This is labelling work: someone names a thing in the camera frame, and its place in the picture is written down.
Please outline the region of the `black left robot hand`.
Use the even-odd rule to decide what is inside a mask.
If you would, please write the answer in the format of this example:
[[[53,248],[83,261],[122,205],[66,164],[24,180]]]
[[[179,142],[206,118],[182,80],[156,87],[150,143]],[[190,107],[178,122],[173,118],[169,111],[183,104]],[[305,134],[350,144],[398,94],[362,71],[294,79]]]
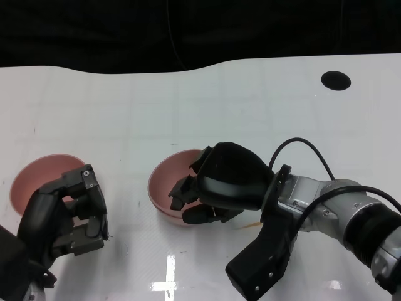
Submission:
[[[17,237],[45,268],[58,257],[102,248],[109,239],[107,207],[92,166],[64,172],[35,190]]]

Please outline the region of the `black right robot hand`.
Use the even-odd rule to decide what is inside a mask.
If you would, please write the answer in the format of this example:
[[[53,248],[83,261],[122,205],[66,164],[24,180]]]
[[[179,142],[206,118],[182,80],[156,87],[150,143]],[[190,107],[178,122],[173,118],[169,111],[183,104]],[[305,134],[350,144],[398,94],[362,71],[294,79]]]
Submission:
[[[185,224],[225,223],[245,210],[257,211],[274,172],[255,153],[233,142],[206,147],[169,192],[170,208]]]

